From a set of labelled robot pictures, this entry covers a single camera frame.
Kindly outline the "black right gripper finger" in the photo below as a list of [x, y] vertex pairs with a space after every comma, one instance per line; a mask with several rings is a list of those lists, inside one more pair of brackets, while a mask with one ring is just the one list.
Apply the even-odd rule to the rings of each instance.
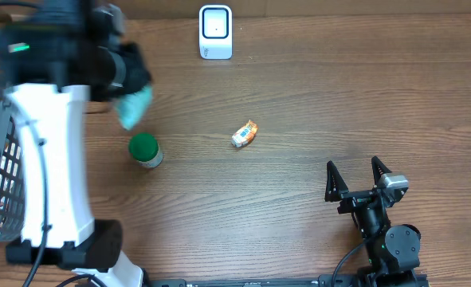
[[371, 158], [371, 167], [375, 185], [378, 184], [382, 175], [391, 173], [391, 170], [379, 159], [378, 156], [373, 156]]
[[327, 162], [326, 168], [327, 182], [324, 200], [326, 202], [338, 202], [349, 192], [348, 187], [332, 161]]

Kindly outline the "teal snack packet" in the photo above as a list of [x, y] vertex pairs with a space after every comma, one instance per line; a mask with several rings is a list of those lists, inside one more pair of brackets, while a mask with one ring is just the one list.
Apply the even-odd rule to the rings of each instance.
[[138, 92], [124, 95], [116, 100], [114, 108], [121, 127], [125, 130], [133, 129], [151, 106], [152, 100], [151, 85], [146, 85]]

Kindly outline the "green lid white jar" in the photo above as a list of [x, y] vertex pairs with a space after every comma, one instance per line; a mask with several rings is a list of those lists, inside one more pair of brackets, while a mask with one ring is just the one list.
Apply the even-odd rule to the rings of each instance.
[[156, 138], [149, 133], [133, 136], [128, 145], [131, 157], [145, 168], [156, 168], [163, 161], [163, 151]]

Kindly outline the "orange snack packet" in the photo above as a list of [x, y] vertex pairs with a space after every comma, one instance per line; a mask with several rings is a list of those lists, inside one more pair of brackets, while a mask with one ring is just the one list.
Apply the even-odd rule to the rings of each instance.
[[241, 128], [239, 128], [231, 137], [231, 143], [235, 147], [244, 147], [249, 144], [258, 131], [258, 126], [252, 120], [249, 120]]

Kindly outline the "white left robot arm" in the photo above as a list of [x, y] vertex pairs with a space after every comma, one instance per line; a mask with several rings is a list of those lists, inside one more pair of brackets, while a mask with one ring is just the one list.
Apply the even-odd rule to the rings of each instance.
[[73, 272], [89, 286], [147, 286], [122, 250], [115, 219], [88, 202], [88, 102], [148, 95], [138, 46], [124, 43], [124, 14], [95, 1], [43, 1], [0, 26], [0, 242], [6, 261]]

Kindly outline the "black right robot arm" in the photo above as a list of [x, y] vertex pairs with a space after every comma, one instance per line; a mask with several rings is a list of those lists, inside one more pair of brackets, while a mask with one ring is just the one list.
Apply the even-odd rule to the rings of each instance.
[[[417, 276], [420, 266], [421, 233], [412, 225], [394, 226], [387, 210], [399, 202], [409, 188], [403, 174], [392, 172], [378, 157], [371, 159], [374, 185], [369, 190], [350, 191], [336, 165], [326, 164], [327, 182], [324, 200], [337, 202], [339, 214], [350, 214], [363, 241], [349, 251], [335, 267], [330, 286], [427, 286], [426, 276]], [[343, 264], [364, 248], [369, 265], [345, 281], [339, 275]]]

